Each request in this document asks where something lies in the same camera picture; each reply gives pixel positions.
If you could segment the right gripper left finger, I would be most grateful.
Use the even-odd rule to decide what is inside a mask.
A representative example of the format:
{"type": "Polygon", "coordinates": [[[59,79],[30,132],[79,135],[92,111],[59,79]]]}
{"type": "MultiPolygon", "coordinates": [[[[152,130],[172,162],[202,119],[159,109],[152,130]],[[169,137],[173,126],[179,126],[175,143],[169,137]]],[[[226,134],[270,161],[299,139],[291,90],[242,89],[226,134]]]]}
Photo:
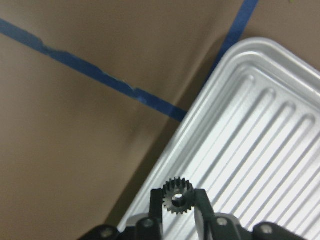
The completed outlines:
{"type": "Polygon", "coordinates": [[[148,216],[163,221],[163,190],[161,188],[152,189],[150,192],[150,204],[148,216]]]}

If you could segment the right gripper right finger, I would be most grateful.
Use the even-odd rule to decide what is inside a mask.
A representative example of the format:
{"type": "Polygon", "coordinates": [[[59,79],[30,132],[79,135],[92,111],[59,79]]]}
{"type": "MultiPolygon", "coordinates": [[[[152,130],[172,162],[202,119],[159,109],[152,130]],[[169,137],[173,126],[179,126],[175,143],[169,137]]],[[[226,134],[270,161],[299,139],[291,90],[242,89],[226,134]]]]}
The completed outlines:
{"type": "Polygon", "coordinates": [[[194,218],[196,222],[212,222],[215,212],[204,189],[194,190],[194,218]]]}

